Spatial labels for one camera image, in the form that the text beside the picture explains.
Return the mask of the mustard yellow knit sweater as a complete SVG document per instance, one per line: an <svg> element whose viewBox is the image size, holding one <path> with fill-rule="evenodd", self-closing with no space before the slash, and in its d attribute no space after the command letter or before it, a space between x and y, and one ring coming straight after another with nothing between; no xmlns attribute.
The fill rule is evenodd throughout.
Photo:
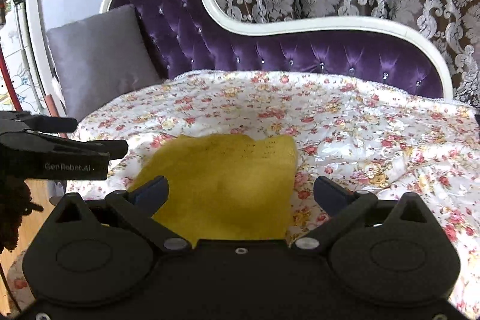
<svg viewBox="0 0 480 320"><path fill-rule="evenodd" d="M297 162L287 135L180 136L152 155L129 189L167 179L168 200L153 219L192 244L283 240L292 224Z"/></svg>

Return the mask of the red vacuum pole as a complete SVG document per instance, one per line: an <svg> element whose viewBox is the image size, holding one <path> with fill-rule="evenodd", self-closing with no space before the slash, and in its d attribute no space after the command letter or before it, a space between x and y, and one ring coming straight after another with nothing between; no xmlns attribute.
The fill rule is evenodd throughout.
<svg viewBox="0 0 480 320"><path fill-rule="evenodd" d="M9 74L9 71L8 71L8 68L7 68L7 64L6 64L6 61L5 61L5 58L4 58L4 55L3 55L3 52L2 52L1 48L0 48L0 68L1 68L2 78L5 82L6 87L7 87L7 92L9 94L10 99L11 99L13 107L15 108L16 111L22 111L23 109L22 109L20 101L17 97L14 85L12 84L10 74Z"/></svg>

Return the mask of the floral bedspread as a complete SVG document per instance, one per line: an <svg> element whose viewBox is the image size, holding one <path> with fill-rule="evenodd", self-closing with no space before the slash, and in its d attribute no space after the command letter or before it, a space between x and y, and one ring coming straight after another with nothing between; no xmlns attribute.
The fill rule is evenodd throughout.
<svg viewBox="0 0 480 320"><path fill-rule="evenodd" d="M295 140L283 240L159 251L106 196L180 136ZM128 152L105 180L72 180L9 270L20 319L477 319L479 124L473 108L347 76L192 71L115 98L70 140ZM329 219L325 176L377 205L322 253L291 246Z"/></svg>

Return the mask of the grey square cushion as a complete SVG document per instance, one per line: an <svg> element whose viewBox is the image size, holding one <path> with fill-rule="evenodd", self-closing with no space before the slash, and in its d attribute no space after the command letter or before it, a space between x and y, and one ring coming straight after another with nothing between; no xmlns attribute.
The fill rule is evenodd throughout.
<svg viewBox="0 0 480 320"><path fill-rule="evenodd" d="M132 5L52 28L46 36L69 117L82 120L116 97L161 82Z"/></svg>

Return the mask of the purple tufted chaise lounge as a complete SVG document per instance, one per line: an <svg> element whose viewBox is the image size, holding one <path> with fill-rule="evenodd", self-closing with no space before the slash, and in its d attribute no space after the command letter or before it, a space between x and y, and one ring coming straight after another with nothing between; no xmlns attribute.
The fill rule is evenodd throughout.
<svg viewBox="0 0 480 320"><path fill-rule="evenodd" d="M130 5L159 74L188 71L290 71L351 76L413 95L452 99L442 54L414 29L387 19L331 16L245 23L216 0L103 0L101 11Z"/></svg>

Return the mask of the white door frame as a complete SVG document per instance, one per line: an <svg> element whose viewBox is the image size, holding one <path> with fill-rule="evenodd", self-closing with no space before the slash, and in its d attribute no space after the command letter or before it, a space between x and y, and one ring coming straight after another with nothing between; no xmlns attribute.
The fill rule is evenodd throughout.
<svg viewBox="0 0 480 320"><path fill-rule="evenodd" d="M64 117L64 102L47 44L41 0L26 0L25 11L32 53L46 107L51 115Z"/></svg>

